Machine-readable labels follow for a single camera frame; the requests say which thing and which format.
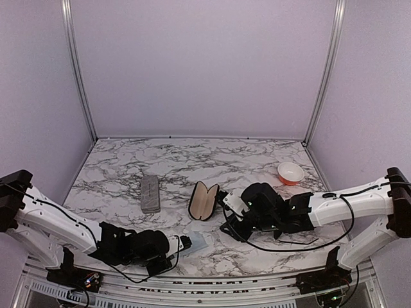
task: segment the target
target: wire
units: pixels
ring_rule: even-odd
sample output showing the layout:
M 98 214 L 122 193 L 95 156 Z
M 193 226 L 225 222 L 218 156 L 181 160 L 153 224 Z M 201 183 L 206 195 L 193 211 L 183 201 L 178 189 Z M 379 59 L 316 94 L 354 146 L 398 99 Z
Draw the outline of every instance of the wire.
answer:
M 49 205 L 49 206 L 53 207 L 54 209 L 59 210 L 61 213 L 64 214 L 65 217 L 69 218 L 71 221 L 74 221 L 76 224 L 81 225 L 81 226 L 83 226 L 84 228 L 86 228 L 86 229 L 90 232 L 90 234 L 91 234 L 91 236 L 92 236 L 92 239 L 93 239 L 96 247 L 98 246 L 98 245 L 97 245 L 96 237 L 94 236 L 94 233 L 92 232 L 92 230 L 91 230 L 87 225 L 85 225 L 84 223 L 82 223 L 81 221 L 78 221 L 78 220 L 72 218 L 69 214 L 67 214 L 67 213 L 65 212 L 65 210 L 61 209 L 61 208 L 58 207 L 57 205 L 52 204 L 51 202 L 48 202 L 48 201 L 46 201 L 46 200 L 40 200 L 40 199 L 34 198 L 32 195 L 30 195 L 30 194 L 28 194 L 28 193 L 26 193 L 26 192 L 24 192 L 24 191 L 21 191 L 21 190 L 19 190 L 19 189 L 16 189 L 16 188 L 14 188 L 14 187 L 11 186 L 11 185 L 8 185 L 8 184 L 3 184 L 3 185 L 4 185 L 4 186 L 7 186 L 7 187 L 10 188 L 10 189 L 13 189 L 14 191 L 17 191 L 18 193 L 23 194 L 24 196 L 29 197 L 30 199 L 34 200 L 35 202 L 40 202 L 40 203 Z
M 360 269 L 358 268 L 358 265 L 357 265 L 356 269 L 357 269 L 357 282 L 355 283 L 355 287 L 354 287 L 354 289 L 353 289 L 353 292 L 352 292 L 352 293 L 350 294 L 350 296 L 345 300 L 345 302 L 340 305 L 340 307 L 343 307 L 344 305 L 346 305 L 346 304 L 348 303 L 348 301 L 349 301 L 350 299 L 352 299 L 352 297 L 353 297 L 354 294 L 355 294 L 355 291 L 357 291 L 357 289 L 358 289 L 358 285 L 359 285 L 359 283 L 360 283 Z
M 382 183 L 381 186 L 386 186 L 386 185 L 408 185 L 411 186 L 410 182 L 387 182 L 387 183 Z
M 93 231 L 92 231 L 87 225 L 83 224 L 81 221 L 77 221 L 76 219 L 72 218 L 69 214 L 67 214 L 63 209 L 61 209 L 61 208 L 58 207 L 57 205 L 52 204 L 52 203 L 50 203 L 50 202 L 48 202 L 48 201 L 45 201 L 45 200 L 36 199 L 36 198 L 34 198 L 32 195 L 30 195 L 30 194 L 28 194 L 28 193 L 26 193 L 26 192 L 24 192 L 24 191 L 20 191 L 19 189 L 16 189 L 16 188 L 14 188 L 14 187 L 11 186 L 11 185 L 8 185 L 8 184 L 3 184 L 3 185 L 7 186 L 7 187 L 10 188 L 10 189 L 13 189 L 14 191 L 17 191 L 18 193 L 21 193 L 21 194 L 29 197 L 30 199 L 32 199 L 32 200 L 34 200 L 34 201 L 37 201 L 37 202 L 40 202 L 40 203 L 44 203 L 44 204 L 46 204 L 46 205 L 49 205 L 49 206 L 51 206 L 51 207 L 59 210 L 61 213 L 63 213 L 63 214 L 64 214 L 67 218 L 69 218 L 71 221 L 74 221 L 75 223 L 77 223 L 77 224 L 85 227 L 85 228 L 90 232 L 90 234 L 91 234 L 91 236 L 92 236 L 92 238 L 93 238 L 93 241 L 94 241 L 96 247 L 98 247 L 97 240 L 96 240 L 96 237 L 94 236 Z M 124 231 L 127 231 L 127 232 L 135 232 L 135 230 L 126 230 L 126 229 L 124 229 Z M 172 268 L 167 269 L 166 271 L 163 271 L 163 272 L 159 273 L 158 275 L 161 275 L 161 274 L 167 273 L 167 272 L 169 272 L 169 271 L 171 271 L 171 270 L 174 270 L 175 267 L 177 266 L 177 264 L 179 263 L 179 259 L 180 259 L 180 237 L 177 236 L 177 235 L 175 235 L 175 237 L 177 238 L 177 241 L 178 241 L 178 243 L 177 243 L 177 260 L 176 260 L 176 262 L 175 262 L 175 264 L 174 264 L 174 266 L 173 266 Z M 145 282 L 145 281 L 147 281 L 148 279 L 156 276 L 156 275 L 154 275 L 154 276 L 148 276 L 148 277 L 146 277 L 146 278 L 144 278 L 144 279 L 141 279 L 140 281 L 136 281 L 136 280 L 131 279 L 129 276 L 127 276 L 126 274 L 124 274 L 124 273 L 123 273 L 122 271 L 120 271 L 119 269 L 117 269 L 117 267 L 115 267 L 115 266 L 113 266 L 113 265 L 111 265 L 111 264 L 108 264 L 108 263 L 105 263 L 105 264 L 108 265 L 108 266 L 110 266 L 112 269 L 116 270 L 119 274 L 123 275 L 126 279 L 128 279 L 129 281 L 131 281 L 131 282 L 133 282 L 133 283 L 135 283 L 135 284 L 140 284 L 140 283 Z
M 278 249 L 268 249 L 268 248 L 264 248 L 264 247 L 260 247 L 256 244 L 253 244 L 252 242 L 249 242 L 248 240 L 244 239 L 241 235 L 239 235 L 237 233 L 237 231 L 235 231 L 235 229 L 232 227 L 232 225 L 229 222 L 229 219 L 227 217 L 227 213 L 225 212 L 225 207 L 223 207 L 223 215 L 225 218 L 225 222 L 227 223 L 227 226 L 229 227 L 230 231 L 236 236 L 238 237 L 242 242 L 247 243 L 248 245 L 257 248 L 258 250 L 263 250 L 264 252 L 311 252 L 313 250 L 317 250 L 317 249 L 321 249 L 324 247 L 327 247 L 329 245 L 332 245 L 336 242 L 338 242 L 339 240 L 343 239 L 346 235 L 348 235 L 351 230 L 354 227 L 354 222 L 355 222 L 355 216 L 354 216 L 354 210 L 353 207 L 351 206 L 351 204 L 347 201 L 347 199 L 345 199 L 343 196 L 340 196 L 340 198 L 347 204 L 347 206 L 349 207 L 349 210 L 351 212 L 351 226 L 348 228 L 348 230 L 346 232 L 344 232 L 343 235 L 341 235 L 340 237 L 338 237 L 337 239 L 332 240 L 331 242 L 328 242 L 326 244 L 320 245 L 320 246 L 316 246 L 316 247 L 311 247 L 311 248 L 303 248 L 303 249 L 282 249 L 282 250 L 278 250 Z
M 291 242 L 291 241 L 282 241 L 282 240 L 278 240 L 279 243 L 284 243 L 284 244 L 296 244 L 296 245 L 310 245 L 314 242 L 317 242 L 319 239 L 314 239 L 311 242 L 308 243 L 300 243 L 300 242 Z
M 349 282 L 348 282 L 348 280 L 347 279 L 345 279 L 345 278 L 341 278 L 341 280 L 342 281 L 344 281 L 345 282 L 345 284 L 347 285 L 347 287 L 348 287 L 348 290 L 347 290 L 347 292 L 345 292 L 346 294 L 348 293 L 348 291 L 351 289 L 351 286 L 349 285 Z
M 362 191 L 351 192 L 349 194 L 341 194 L 340 196 L 343 196 L 343 197 L 356 196 L 357 194 L 362 194 L 362 193 L 365 193 L 366 191 L 371 191 L 378 187 L 379 187 L 378 185 L 374 185 L 374 186 L 367 187 L 366 189 L 363 189 Z
M 175 261 L 175 264 L 173 265 L 173 267 L 171 267 L 171 268 L 169 268 L 169 269 L 166 269 L 165 271 L 162 271 L 161 273 L 158 273 L 158 274 L 156 274 L 156 275 L 148 276 L 148 277 L 146 277 L 146 278 L 144 278 L 144 279 L 141 279 L 141 280 L 138 280 L 138 281 L 137 281 L 137 280 L 134 280 L 134 279 L 130 278 L 130 277 L 127 276 L 126 274 L 124 274 L 124 273 L 123 273 L 122 271 L 120 271 L 117 267 L 115 267 L 115 266 L 113 266 L 113 265 L 111 265 L 111 264 L 108 264 L 108 263 L 105 263 L 105 264 L 108 265 L 108 266 L 110 266 L 110 267 L 111 267 L 112 269 L 114 269 L 115 271 L 117 271 L 120 275 L 122 275 L 122 276 L 123 276 L 124 278 L 126 278 L 127 280 L 131 281 L 133 284 L 140 284 L 140 283 L 142 283 L 142 282 L 146 282 L 148 279 L 150 279 L 150 278 L 152 278 L 152 277 L 154 277 L 154 276 L 167 273 L 167 272 L 169 272 L 169 271 L 174 270 L 174 269 L 177 267 L 177 264 L 179 263 L 179 259 L 180 259 L 180 237 L 177 236 L 177 235 L 175 235 L 175 237 L 177 238 L 177 241 L 178 241 L 178 243 L 177 243 L 177 259 L 176 259 L 176 261 Z
M 85 296 L 87 297 L 87 303 L 85 304 L 84 308 L 88 308 L 88 306 L 90 305 L 90 296 L 89 296 L 89 292 L 87 292 L 87 290 L 80 286 L 79 284 L 72 284 L 72 286 L 76 287 L 77 289 L 80 289 L 81 291 L 84 292 Z
M 83 279 L 81 279 L 81 280 L 86 280 L 87 278 L 93 276 L 94 274 L 97 274 L 97 272 L 94 271 L 94 272 L 92 272 L 92 273 L 89 273 L 88 275 L 86 275 L 86 276 L 85 276 Z

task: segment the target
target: marble table surface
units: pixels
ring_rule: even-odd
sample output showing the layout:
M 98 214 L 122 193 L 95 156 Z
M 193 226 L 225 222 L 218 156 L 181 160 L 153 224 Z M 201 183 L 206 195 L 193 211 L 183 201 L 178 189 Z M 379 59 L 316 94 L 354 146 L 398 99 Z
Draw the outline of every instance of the marble table surface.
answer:
M 277 178 L 282 162 L 300 165 L 306 178 L 297 186 L 285 186 Z M 157 175 L 161 212 L 145 215 L 140 209 L 139 182 L 143 175 Z M 208 221 L 195 221 L 188 203 L 197 181 L 208 187 L 241 194 L 250 184 L 267 182 L 283 198 L 306 191 L 323 191 L 312 163 L 301 143 L 246 139 L 113 139 L 99 140 L 64 203 L 71 211 L 89 219 L 142 231 L 161 230 L 166 235 L 199 232 L 208 247 L 184 255 L 167 273 L 171 277 L 238 277 L 283 273 L 325 265 L 328 246 L 313 252 L 270 253 L 240 243 L 219 230 L 222 208 Z M 341 223 L 314 231 L 282 235 L 284 241 L 310 242 L 317 246 L 344 233 Z M 254 233 L 250 241 L 272 249 L 299 249 L 298 244 L 274 240 L 271 233 Z M 78 265 L 109 269 L 100 261 L 76 252 Z M 137 266 L 119 266 L 125 273 L 146 275 Z

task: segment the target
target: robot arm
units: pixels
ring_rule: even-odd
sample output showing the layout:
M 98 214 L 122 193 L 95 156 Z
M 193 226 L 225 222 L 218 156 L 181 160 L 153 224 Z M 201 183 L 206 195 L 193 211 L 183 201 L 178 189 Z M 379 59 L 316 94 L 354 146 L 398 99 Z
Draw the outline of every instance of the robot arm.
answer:
M 18 171 L 0 179 L 0 232 L 23 243 L 49 271 L 48 280 L 78 284 L 91 272 L 74 267 L 74 256 L 53 235 L 111 266 L 144 266 L 149 276 L 172 267 L 171 256 L 191 246 L 189 237 L 167 238 L 161 231 L 119 228 L 78 216 L 49 200 L 30 184 L 32 175 Z M 90 291 L 97 291 L 98 284 Z
M 351 270 L 365 258 L 400 237 L 411 237 L 411 190 L 401 182 L 408 181 L 398 168 L 390 168 L 385 178 L 367 185 L 308 192 L 289 200 L 283 200 L 267 183 L 252 184 L 241 197 L 220 192 L 218 203 L 234 212 L 220 229 L 244 242 L 255 230 L 273 232 L 277 239 L 282 233 L 313 230 L 352 216 L 381 215 L 352 241 L 332 249 L 325 269 L 297 276 L 302 294 L 339 287 L 343 279 L 352 281 Z

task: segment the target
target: light purple wall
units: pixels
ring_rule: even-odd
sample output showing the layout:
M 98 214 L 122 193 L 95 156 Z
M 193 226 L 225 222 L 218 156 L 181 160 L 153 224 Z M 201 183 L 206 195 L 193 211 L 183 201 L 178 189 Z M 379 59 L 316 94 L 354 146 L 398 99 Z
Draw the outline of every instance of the light purple wall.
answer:
M 303 139 L 335 1 L 72 1 L 100 136 Z
M 0 176 L 19 169 L 62 202 L 91 147 L 70 67 L 59 0 L 0 1 Z M 0 303 L 26 252 L 0 236 Z
M 333 189 L 397 166 L 411 180 L 411 2 L 347 2 L 342 40 L 311 149 Z M 356 233 L 370 219 L 358 219 Z M 410 307 L 411 241 L 374 256 L 388 307 Z

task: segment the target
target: small bowl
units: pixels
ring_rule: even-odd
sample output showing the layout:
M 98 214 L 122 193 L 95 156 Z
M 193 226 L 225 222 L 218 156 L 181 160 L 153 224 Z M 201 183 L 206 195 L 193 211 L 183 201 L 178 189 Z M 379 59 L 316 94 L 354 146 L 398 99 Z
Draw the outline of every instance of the small bowl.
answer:
M 304 170 L 293 162 L 282 162 L 277 170 L 280 181 L 285 185 L 297 185 L 304 178 Z

